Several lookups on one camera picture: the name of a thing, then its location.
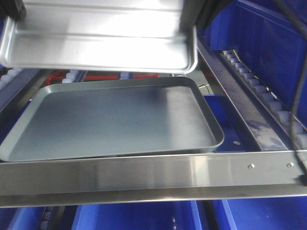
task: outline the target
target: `metal tray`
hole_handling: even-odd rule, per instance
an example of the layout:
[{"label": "metal tray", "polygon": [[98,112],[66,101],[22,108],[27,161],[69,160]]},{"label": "metal tray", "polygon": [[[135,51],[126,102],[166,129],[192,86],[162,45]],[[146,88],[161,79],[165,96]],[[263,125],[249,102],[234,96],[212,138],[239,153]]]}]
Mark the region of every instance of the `metal tray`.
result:
[{"label": "metal tray", "polygon": [[197,63],[195,30],[179,30],[183,0],[24,0],[8,18],[6,67],[186,73]]},{"label": "metal tray", "polygon": [[224,134],[186,77],[42,88],[0,146],[3,161],[213,151]]}]

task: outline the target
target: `metal bar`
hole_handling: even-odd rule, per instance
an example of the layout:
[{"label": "metal bar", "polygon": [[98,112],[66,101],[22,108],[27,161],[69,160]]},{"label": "metal bar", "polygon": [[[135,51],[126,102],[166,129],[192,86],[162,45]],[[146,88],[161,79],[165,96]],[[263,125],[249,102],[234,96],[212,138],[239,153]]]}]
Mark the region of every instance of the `metal bar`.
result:
[{"label": "metal bar", "polygon": [[25,17],[26,10],[22,0],[0,0],[0,6],[5,15],[12,17],[14,20],[22,20]]},{"label": "metal bar", "polygon": [[180,29],[182,31],[189,31],[195,26],[198,16],[201,13],[205,3],[205,0],[184,1],[182,14],[180,17]]},{"label": "metal bar", "polygon": [[232,0],[206,0],[197,18],[198,29],[205,29]]},{"label": "metal bar", "polygon": [[255,140],[263,151],[287,150],[288,148],[277,132],[234,78],[232,71],[221,61],[219,54],[210,50],[206,44],[202,44],[200,41],[198,41],[198,49],[223,88],[228,103],[237,111],[237,117],[244,121],[243,126],[249,130],[252,137],[250,140]]},{"label": "metal bar", "polygon": [[[47,205],[46,202],[50,202],[48,196],[58,199],[59,196],[67,197],[67,194],[78,194],[76,197],[80,197],[80,193],[110,191],[121,191],[117,193],[122,196],[121,202],[130,202],[132,198],[138,199],[137,190],[140,189],[161,189],[162,200],[166,200],[163,197],[164,189],[175,188],[199,188],[201,191],[204,187],[219,187],[224,192],[223,197],[227,198],[251,196],[241,190],[249,185],[291,185],[296,191],[300,185],[298,177],[301,171],[293,162],[292,151],[272,151],[2,163],[0,206],[17,205],[16,202],[22,197],[32,197],[22,200],[28,205],[40,205],[34,198],[43,196],[47,200],[41,200],[41,205]],[[278,191],[262,191],[266,196],[296,193],[288,186],[287,191],[280,187]],[[307,194],[307,188],[300,191],[300,194]],[[125,200],[126,192],[131,195]],[[198,195],[199,198],[207,196],[200,192]],[[180,199],[176,193],[169,199],[174,197]],[[88,203],[92,203],[97,197],[89,195],[87,199]],[[99,202],[104,202],[104,199],[102,196]],[[73,198],[65,201],[65,204],[72,201]]]},{"label": "metal bar", "polygon": [[0,196],[0,204],[2,207],[26,207],[286,196],[307,196],[307,189],[301,185],[273,184],[44,195],[11,195]]}]

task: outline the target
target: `blue plastic bin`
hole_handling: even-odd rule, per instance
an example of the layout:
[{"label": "blue plastic bin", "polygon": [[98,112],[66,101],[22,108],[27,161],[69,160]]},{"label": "blue plastic bin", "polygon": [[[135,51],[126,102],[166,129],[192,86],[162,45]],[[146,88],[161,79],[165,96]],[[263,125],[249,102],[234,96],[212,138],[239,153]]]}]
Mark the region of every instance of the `blue plastic bin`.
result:
[{"label": "blue plastic bin", "polygon": [[195,201],[78,206],[72,230],[206,230]]},{"label": "blue plastic bin", "polygon": [[37,230],[44,207],[0,208],[0,230]]},{"label": "blue plastic bin", "polygon": [[234,126],[230,123],[227,116],[231,116],[232,114],[230,111],[225,111],[219,102],[219,96],[216,95],[205,95],[204,98],[206,99],[209,107],[211,108],[212,112],[218,123],[220,124],[223,132],[224,132],[224,141],[223,143],[217,148],[217,152],[243,152],[248,149],[249,143],[244,143],[241,141],[239,136],[245,135],[245,133],[240,129],[239,135],[237,135],[236,130],[234,130]]},{"label": "blue plastic bin", "polygon": [[0,208],[0,230],[8,229],[16,210],[16,208]]},{"label": "blue plastic bin", "polygon": [[[303,20],[306,0],[287,0]],[[213,50],[237,49],[241,60],[291,108],[296,82],[307,48],[271,1],[235,0],[205,31],[200,40]],[[307,126],[307,83],[304,85],[298,118]]]},{"label": "blue plastic bin", "polygon": [[305,230],[307,197],[216,200],[220,230]]}]

